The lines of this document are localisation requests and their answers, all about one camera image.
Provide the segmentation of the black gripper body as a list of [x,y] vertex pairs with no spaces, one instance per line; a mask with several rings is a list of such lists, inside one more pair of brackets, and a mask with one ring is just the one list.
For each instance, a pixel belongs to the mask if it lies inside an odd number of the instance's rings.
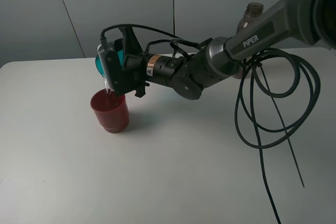
[[140,70],[145,74],[146,82],[155,83],[164,87],[168,87],[167,80],[159,76],[159,72],[165,68],[168,57],[163,55],[127,55],[123,65],[123,71]]

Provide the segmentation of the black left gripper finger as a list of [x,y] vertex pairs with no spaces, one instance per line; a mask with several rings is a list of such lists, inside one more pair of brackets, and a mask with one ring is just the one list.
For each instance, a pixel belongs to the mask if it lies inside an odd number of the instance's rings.
[[143,55],[143,49],[132,27],[121,27],[119,30],[123,36],[123,57],[127,55]]

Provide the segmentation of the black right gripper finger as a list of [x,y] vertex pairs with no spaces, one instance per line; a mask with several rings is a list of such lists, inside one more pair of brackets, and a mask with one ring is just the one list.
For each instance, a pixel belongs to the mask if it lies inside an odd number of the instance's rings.
[[115,93],[122,95],[135,91],[135,95],[145,95],[145,88],[149,85],[140,70],[122,71],[115,81]]

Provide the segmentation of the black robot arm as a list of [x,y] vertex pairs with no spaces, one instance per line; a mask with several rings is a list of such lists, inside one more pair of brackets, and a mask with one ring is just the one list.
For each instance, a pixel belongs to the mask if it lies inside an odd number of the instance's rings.
[[134,91],[142,97],[153,82],[196,100],[203,89],[237,73],[243,60],[289,37],[335,47],[335,0],[280,0],[232,38],[199,43],[197,53],[182,52],[179,58],[144,52],[131,27],[121,31],[124,62],[111,67],[109,80],[117,94]]

